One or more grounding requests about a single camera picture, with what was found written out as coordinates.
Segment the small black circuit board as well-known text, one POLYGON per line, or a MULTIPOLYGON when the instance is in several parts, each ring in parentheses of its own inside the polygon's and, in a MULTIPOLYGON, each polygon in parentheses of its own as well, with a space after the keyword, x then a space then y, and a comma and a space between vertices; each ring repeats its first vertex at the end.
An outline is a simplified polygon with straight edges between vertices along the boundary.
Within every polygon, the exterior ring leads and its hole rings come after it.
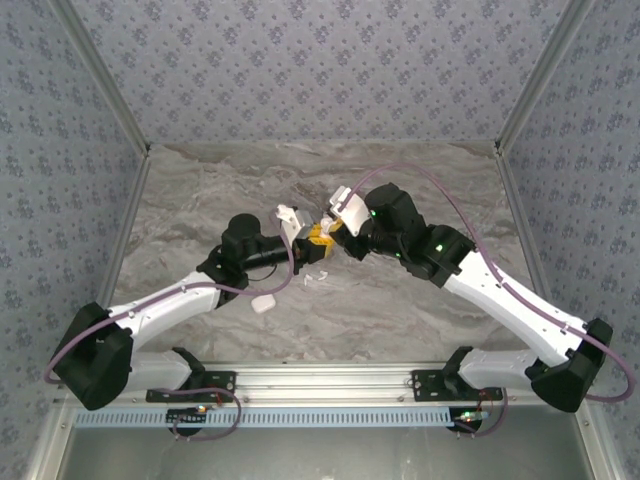
POLYGON ((453 421, 452 429, 468 434, 478 432, 483 422, 489 417, 489 413, 482 410, 452 409, 450 413, 453 421))
POLYGON ((207 411, 197 407, 170 408, 165 414, 165 423, 174 424, 204 424, 207 411))

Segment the grey metal lower panel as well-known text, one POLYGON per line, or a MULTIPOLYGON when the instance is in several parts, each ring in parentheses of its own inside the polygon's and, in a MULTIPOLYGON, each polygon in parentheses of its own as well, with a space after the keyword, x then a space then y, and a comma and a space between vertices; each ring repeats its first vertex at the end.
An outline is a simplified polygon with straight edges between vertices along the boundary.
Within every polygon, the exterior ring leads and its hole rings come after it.
POLYGON ((212 442, 165 429, 78 429, 57 480, 594 480, 577 422, 512 407, 482 438, 444 428, 239 429, 212 442))

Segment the aluminium table side rail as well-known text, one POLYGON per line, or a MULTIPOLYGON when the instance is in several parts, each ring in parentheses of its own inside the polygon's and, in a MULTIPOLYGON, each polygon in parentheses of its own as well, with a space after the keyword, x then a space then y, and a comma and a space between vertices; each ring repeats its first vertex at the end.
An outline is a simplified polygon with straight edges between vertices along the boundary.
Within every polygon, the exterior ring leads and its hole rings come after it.
POLYGON ((534 291, 542 298, 548 300, 550 298, 548 282, 545 277, 538 249, 535 245, 535 240, 526 216, 524 205, 518 192, 515 178, 511 171, 509 162, 502 151, 497 149, 496 155, 498 170, 512 211, 534 291))
POLYGON ((136 171, 132 190, 125 205, 121 225, 115 238, 111 256, 107 263, 105 276, 97 294, 97 301, 102 306, 109 306, 113 298, 127 242, 131 234, 139 203, 144 191, 149 167, 149 153, 146 152, 136 171))

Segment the wide aluminium mounting rail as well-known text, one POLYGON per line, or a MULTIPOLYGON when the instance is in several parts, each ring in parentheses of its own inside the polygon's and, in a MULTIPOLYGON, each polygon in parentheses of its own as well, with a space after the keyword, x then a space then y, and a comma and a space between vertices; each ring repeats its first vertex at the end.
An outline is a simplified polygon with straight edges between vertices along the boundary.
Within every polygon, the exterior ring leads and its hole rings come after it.
POLYGON ((237 374, 235 394, 249 407, 404 406, 414 402, 410 373, 433 362, 209 362, 237 374))

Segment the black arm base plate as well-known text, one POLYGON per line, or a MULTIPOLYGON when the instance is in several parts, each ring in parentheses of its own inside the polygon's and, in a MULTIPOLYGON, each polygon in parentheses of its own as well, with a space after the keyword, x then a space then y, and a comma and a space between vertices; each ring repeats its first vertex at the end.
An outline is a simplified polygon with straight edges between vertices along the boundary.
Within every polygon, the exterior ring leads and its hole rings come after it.
POLYGON ((234 371, 202 371, 192 373, 186 382, 178 388, 179 391, 206 389, 204 393, 192 393, 188 395, 176 395, 162 393, 158 390, 148 390, 145 400, 148 403, 230 403, 232 399, 221 393, 211 391, 211 388, 219 388, 231 393, 235 392, 237 375, 234 371))
POLYGON ((436 369, 413 370, 409 385, 416 402, 474 402, 504 398, 500 388, 477 389, 457 373, 445 373, 436 369))

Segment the aluminium corner post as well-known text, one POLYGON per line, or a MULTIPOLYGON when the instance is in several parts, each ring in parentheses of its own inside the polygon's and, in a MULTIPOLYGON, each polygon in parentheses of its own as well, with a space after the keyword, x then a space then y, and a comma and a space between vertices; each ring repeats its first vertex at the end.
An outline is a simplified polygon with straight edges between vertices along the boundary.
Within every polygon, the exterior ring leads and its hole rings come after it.
POLYGON ((597 0, 568 0, 495 141, 505 158, 597 0))
POLYGON ((136 153, 142 159, 146 158, 148 153, 146 138, 72 0, 47 0, 47 2, 87 68, 106 104, 114 114, 124 135, 132 144, 136 153))

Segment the aluminium lower frame post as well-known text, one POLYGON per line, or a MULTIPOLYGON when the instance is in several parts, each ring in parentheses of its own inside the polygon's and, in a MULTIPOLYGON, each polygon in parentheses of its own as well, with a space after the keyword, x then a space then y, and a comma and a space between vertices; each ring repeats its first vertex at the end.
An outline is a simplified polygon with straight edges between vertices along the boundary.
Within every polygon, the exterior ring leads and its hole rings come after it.
POLYGON ((54 405, 38 434, 24 480, 56 480, 76 416, 74 407, 54 405))
POLYGON ((627 480, 603 406, 585 402, 575 417, 594 480, 627 480))

